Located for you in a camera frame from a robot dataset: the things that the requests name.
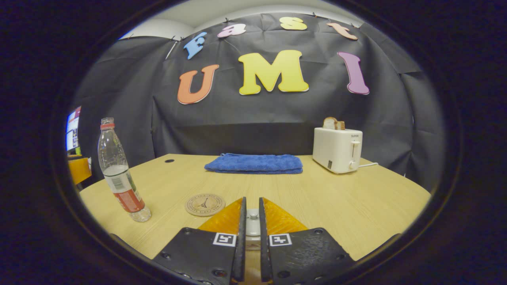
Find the foam letter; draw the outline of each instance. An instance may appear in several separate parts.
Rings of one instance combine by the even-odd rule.
[[[351,40],[354,40],[354,41],[357,40],[356,36],[354,36],[353,34],[349,34],[348,33],[349,29],[346,28],[346,27],[342,27],[342,26],[340,26],[337,23],[327,23],[326,25],[328,25],[330,27],[333,27],[335,29],[335,31],[337,31],[340,35],[346,37],[347,39],[351,39]]]
[[[200,52],[202,50],[202,44],[204,44],[204,38],[207,33],[204,31],[197,35],[197,37],[191,39],[183,48],[187,49],[189,52],[189,56],[187,59],[191,59],[196,53]]]
[[[281,17],[280,26],[286,30],[306,30],[306,25],[303,24],[303,20],[295,17]]]
[[[243,62],[244,79],[239,94],[257,94],[261,91],[261,87],[256,83],[256,76],[261,80],[264,88],[271,92],[275,88],[280,74],[282,74],[282,82],[278,84],[278,88],[281,91],[308,91],[308,84],[303,80],[299,65],[301,55],[300,51],[283,50],[278,53],[273,64],[269,64],[258,53],[248,53],[240,56],[238,61]]]
[[[201,89],[195,93],[190,93],[190,86],[192,85],[192,78],[197,74],[197,70],[192,70],[182,74],[179,77],[178,101],[183,105],[187,105],[197,103],[204,99],[211,90],[213,75],[218,67],[218,64],[213,64],[202,69],[202,72],[204,73],[202,86]]]
[[[349,74],[347,89],[356,94],[369,94],[370,89],[366,86],[361,68],[359,68],[359,62],[361,62],[361,60],[357,56],[346,52],[339,52],[338,55],[345,61],[345,66]]]
[[[222,29],[222,31],[218,34],[219,38],[225,38],[230,35],[238,35],[246,32],[245,30],[246,25],[245,24],[235,24],[232,26],[228,26]]]

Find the wooden table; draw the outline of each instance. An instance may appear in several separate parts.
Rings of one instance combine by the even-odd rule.
[[[198,228],[209,217],[192,216],[185,203],[200,193],[213,193],[231,203],[243,196],[247,208],[258,208],[259,197],[281,206],[308,228],[323,227],[358,260],[388,238],[403,232],[423,210],[430,194],[382,166],[334,174],[312,160],[301,174],[229,174],[209,172],[216,156],[168,154],[130,169],[152,211],[145,223],[128,217],[105,182],[81,191],[83,203],[110,233],[152,259],[183,227]],[[174,162],[165,163],[167,159]],[[370,163],[361,158],[360,164]],[[260,283],[260,254],[247,251],[245,284]]]

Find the folded towel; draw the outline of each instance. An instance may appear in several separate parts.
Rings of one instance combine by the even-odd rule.
[[[220,173],[245,174],[296,174],[303,172],[303,164],[293,155],[241,155],[221,154],[204,166]]]

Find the toaster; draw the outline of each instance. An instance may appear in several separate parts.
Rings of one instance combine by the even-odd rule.
[[[362,146],[361,131],[315,128],[313,160],[334,173],[356,171]]]

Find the computer screen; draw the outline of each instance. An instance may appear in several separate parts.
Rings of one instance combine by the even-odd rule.
[[[79,146],[78,124],[79,124],[79,114],[80,113],[81,113],[81,106],[77,107],[67,117],[67,135],[65,137],[67,151],[71,151]]]

